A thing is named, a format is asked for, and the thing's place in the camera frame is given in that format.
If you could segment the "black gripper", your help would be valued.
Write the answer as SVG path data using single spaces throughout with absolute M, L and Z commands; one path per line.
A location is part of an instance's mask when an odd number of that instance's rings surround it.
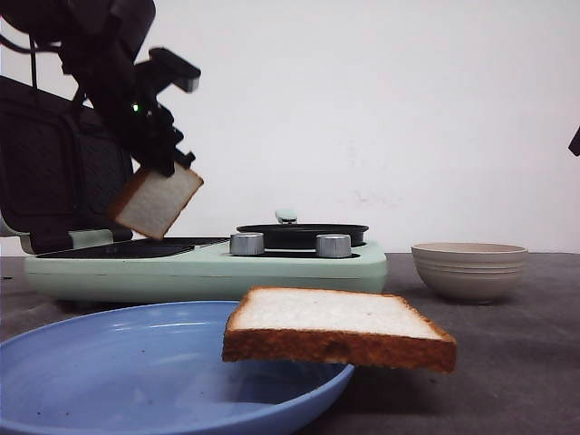
M 79 85 L 107 130 L 135 159 L 164 177 L 174 174 L 174 160 L 189 169 L 196 156 L 177 148 L 181 131 L 170 110 L 152 89 L 150 58 L 136 63 L 124 44 L 61 46 L 63 72 Z

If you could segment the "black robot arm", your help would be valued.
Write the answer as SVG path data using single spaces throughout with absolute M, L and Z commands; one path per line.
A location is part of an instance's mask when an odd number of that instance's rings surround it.
M 195 156 L 178 150 L 184 135 L 157 96 L 170 85 L 195 91 L 201 71 L 163 47 L 137 62 L 155 14 L 151 1 L 4 1 L 2 18 L 27 34 L 29 45 L 7 38 L 1 44 L 30 56 L 57 54 L 63 73 L 78 84 L 73 108 L 90 101 L 103 126 L 135 160 L 170 177 L 175 165 L 187 169 Z

